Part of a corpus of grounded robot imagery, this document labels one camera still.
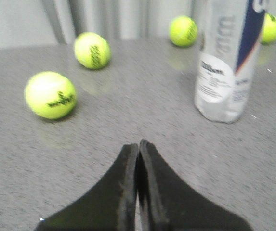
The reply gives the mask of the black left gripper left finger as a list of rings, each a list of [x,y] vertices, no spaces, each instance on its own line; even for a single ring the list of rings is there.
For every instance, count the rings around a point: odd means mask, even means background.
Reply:
[[[135,229],[138,145],[126,144],[102,178],[82,197],[42,220],[38,231]]]

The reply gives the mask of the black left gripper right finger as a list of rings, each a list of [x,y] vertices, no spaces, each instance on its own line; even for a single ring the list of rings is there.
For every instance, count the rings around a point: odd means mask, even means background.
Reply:
[[[144,231],[250,231],[239,215],[215,204],[184,182],[154,144],[139,147],[140,216]]]

